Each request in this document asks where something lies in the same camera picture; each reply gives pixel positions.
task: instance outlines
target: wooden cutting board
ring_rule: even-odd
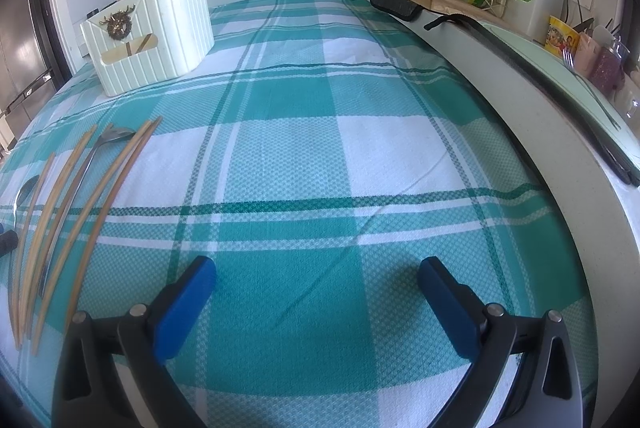
[[[466,2],[459,0],[410,0],[415,2],[416,4],[420,4],[426,10],[444,14],[463,14],[468,15],[469,17],[475,18],[477,20],[484,20],[490,24],[495,24],[496,26],[500,26],[501,28],[505,28],[509,31],[514,31],[517,33],[509,24],[507,24],[500,17],[496,17],[494,14],[489,12],[484,12],[471,4],[467,4]]]

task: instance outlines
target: glass jar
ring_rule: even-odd
[[[590,82],[609,98],[612,92],[622,85],[622,63],[629,50],[618,40],[609,47],[603,47],[591,72]]]

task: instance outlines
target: wooden chopstick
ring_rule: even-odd
[[[58,278],[62,273],[62,268],[65,265],[66,259],[69,256],[69,252],[73,247],[76,237],[78,237],[78,233],[82,226],[84,226],[84,222],[86,221],[89,213],[91,213],[92,208],[94,207],[97,200],[100,198],[100,195],[104,191],[107,184],[110,182],[111,178],[114,176],[116,171],[120,168],[126,157],[131,153],[134,147],[138,144],[140,138],[145,134],[146,129],[151,126],[151,121],[145,121],[142,126],[138,129],[138,132],[129,140],[129,143],[122,149],[121,153],[117,156],[117,158],[113,161],[107,172],[105,172],[102,179],[98,183],[98,186],[95,187],[94,192],[89,197],[89,200],[82,208],[80,215],[76,219],[74,227],[69,233],[68,238],[66,239],[66,243],[60,251],[58,255],[58,259],[56,260],[56,265],[50,272],[49,279],[47,280],[47,284],[45,286],[44,295],[42,297],[42,304],[40,305],[40,313],[38,314],[38,321],[36,324],[36,330],[31,341],[31,352],[36,355],[38,353],[38,345],[40,344],[40,336],[42,335],[42,328],[44,327],[44,320],[47,316],[47,310],[49,309],[49,304],[51,303],[51,298],[53,297],[53,291],[58,283]]]
[[[69,159],[66,160],[65,166],[63,166],[62,171],[56,179],[56,183],[53,185],[53,189],[47,198],[47,202],[45,203],[42,214],[38,220],[36,231],[33,234],[33,240],[31,241],[31,246],[29,246],[29,252],[27,255],[27,264],[24,268],[24,299],[19,300],[18,304],[18,343],[20,345],[22,345],[25,332],[28,332],[29,334],[31,333],[31,324],[33,323],[31,316],[33,315],[33,307],[38,287],[36,285],[34,289],[33,275],[36,266],[38,265],[38,253],[40,251],[42,239],[47,230],[47,225],[49,224],[49,219],[53,213],[53,208],[55,207],[56,202],[58,202],[58,197],[64,189],[66,181],[69,179],[69,176],[76,166],[84,148],[87,143],[89,143],[92,135],[94,135],[95,129],[97,129],[97,125],[94,125],[82,135],[80,141],[78,141],[78,144],[76,145],[76,148],[71,152]]]
[[[113,127],[113,123],[108,123],[108,125],[102,131],[102,134],[104,134],[106,131],[108,131],[112,127]],[[49,234],[45,237],[44,243],[40,246],[40,253],[38,255],[38,259],[41,259],[43,262],[42,262],[42,267],[40,271],[39,272],[37,271],[35,275],[37,278],[36,282],[38,284],[38,287],[37,287],[38,290],[40,289],[40,282],[42,281],[42,278],[43,278],[42,274],[44,272],[44,265],[47,264],[49,249],[51,248],[51,245],[54,243],[54,240],[56,242],[58,240],[57,238],[54,239],[54,237],[56,236],[58,225],[65,218],[64,215],[65,215],[65,212],[67,212],[66,206],[70,204],[69,200],[71,199],[71,196],[73,193],[71,189],[74,187],[77,187],[80,184],[80,180],[82,179],[82,177],[84,177],[84,173],[86,172],[90,162],[91,160],[89,159],[89,155],[87,154],[87,156],[84,158],[84,161],[82,161],[80,168],[76,172],[75,177],[71,180],[71,185],[69,185],[68,189],[66,190],[65,196],[62,199],[62,202],[60,203],[58,211],[53,216],[53,221],[49,226]]]
[[[76,312],[76,308],[78,307],[78,299],[80,297],[80,291],[82,291],[82,282],[84,281],[84,275],[86,274],[86,268],[89,265],[89,260],[91,259],[91,255],[94,252],[95,243],[98,240],[98,235],[100,234],[100,230],[102,229],[102,225],[104,224],[109,211],[111,210],[111,206],[113,205],[113,201],[118,195],[120,191],[120,187],[127,179],[131,168],[136,163],[140,153],[143,148],[145,148],[146,143],[149,141],[154,131],[158,127],[158,125],[162,121],[162,116],[158,116],[156,121],[154,121],[151,126],[146,129],[145,134],[140,138],[139,144],[136,145],[136,150],[133,151],[127,163],[122,168],[116,182],[113,183],[113,187],[111,191],[107,195],[107,198],[104,200],[104,204],[100,209],[100,213],[98,214],[98,218],[95,220],[94,229],[91,230],[91,234],[89,235],[89,240],[84,245],[84,251],[82,252],[82,257],[80,258],[80,264],[78,265],[78,272],[76,273],[76,279],[74,280],[74,286],[71,289],[71,296],[69,297],[69,303],[66,308],[66,318],[65,318],[65,332],[71,322],[71,317]]]
[[[18,239],[18,249],[15,253],[15,266],[14,266],[14,275],[13,275],[13,288],[11,291],[11,296],[9,297],[9,320],[11,322],[11,328],[14,332],[14,341],[15,348],[20,348],[18,343],[18,329],[16,328],[15,319],[18,317],[18,300],[20,296],[20,272],[22,271],[22,258],[24,256],[24,245],[27,242],[27,234],[29,233],[29,224],[31,224],[31,217],[33,215],[33,210],[36,208],[36,201],[40,196],[40,191],[42,190],[42,186],[44,185],[45,180],[47,179],[47,174],[49,173],[49,169],[51,168],[51,164],[56,156],[55,152],[51,152],[49,158],[47,159],[47,163],[45,163],[44,168],[40,176],[38,177],[38,182],[36,183],[36,188],[33,189],[33,195],[31,196],[31,202],[29,203],[29,209],[27,210],[27,214],[24,218],[24,224],[22,225],[22,232],[20,233],[20,239]]]

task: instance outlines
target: utensil holder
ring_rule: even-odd
[[[207,0],[121,0],[81,29],[108,96],[178,78],[214,45]]]

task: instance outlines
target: paper cup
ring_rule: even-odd
[[[549,18],[549,31],[546,34],[545,49],[558,58],[562,58],[562,51],[568,49],[571,54],[575,54],[578,49],[580,35],[574,28],[565,24],[559,18]]]
[[[580,33],[580,43],[575,54],[574,66],[585,78],[589,78],[598,60],[602,47],[586,33]]]

